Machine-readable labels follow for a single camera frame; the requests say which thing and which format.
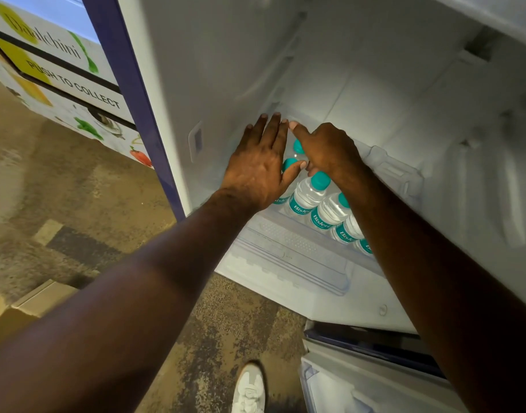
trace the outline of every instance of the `person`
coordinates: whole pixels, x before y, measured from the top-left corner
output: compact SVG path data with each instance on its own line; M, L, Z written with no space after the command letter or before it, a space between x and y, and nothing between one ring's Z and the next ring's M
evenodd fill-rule
M309 133L279 114L267 119L246 127L221 187L204 205L0 347L0 412L133 411L234 238L307 165L281 174L288 127L309 170L327 173L347 197L468 409L526 410L519 372L526 369L526 305L391 192L344 131L324 123ZM499 339L505 331L511 343ZM243 370L236 410L264 409L260 374L253 364Z

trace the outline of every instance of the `patterned floor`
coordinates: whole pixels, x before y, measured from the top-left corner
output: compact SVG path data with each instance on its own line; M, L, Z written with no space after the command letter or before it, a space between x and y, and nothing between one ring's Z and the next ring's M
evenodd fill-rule
M0 292L52 278L81 288L172 226L147 167L31 113L0 84ZM228 412L238 369L260 360L267 412L305 411L304 319L214 274L139 412Z

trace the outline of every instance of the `purple panel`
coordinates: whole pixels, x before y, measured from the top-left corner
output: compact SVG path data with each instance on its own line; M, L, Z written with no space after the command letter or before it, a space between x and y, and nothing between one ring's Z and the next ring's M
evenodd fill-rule
M177 221L185 212L156 126L118 0L83 0Z

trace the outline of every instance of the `white shoe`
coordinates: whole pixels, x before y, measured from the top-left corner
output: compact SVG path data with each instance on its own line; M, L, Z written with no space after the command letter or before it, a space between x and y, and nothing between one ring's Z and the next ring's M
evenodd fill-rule
M264 413L265 383L263 373L257 364L247 363L234 389L232 413Z

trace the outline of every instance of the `teal label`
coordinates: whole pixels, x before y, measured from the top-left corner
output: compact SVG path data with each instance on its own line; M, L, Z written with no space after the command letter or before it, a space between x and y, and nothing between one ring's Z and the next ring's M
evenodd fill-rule
M372 250L370 249L370 247L368 245L368 241L366 239L359 240L359 243L360 243L360 246L362 247L363 250L365 250L368 253L373 254Z
M312 224L318 227L319 229L326 230L333 226L333 225L326 223L320 218L320 215L318 215L318 207L315 207L314 209L312 209L311 221L312 221Z
M290 198L290 196L288 195L287 197L280 197L280 198L277 198L274 203L275 204L284 204L286 201L288 201Z
M297 201L295 201L294 194L290 197L290 208L296 212L297 214L307 214L311 209L306 209L304 207L301 207Z
M354 242L356 240L356 238L354 238L353 236L349 235L347 233L347 231L345 230L345 222L343 222L340 225L337 225L335 227L335 233L337 233L337 235L339 236L339 238L343 242L351 243L351 242Z

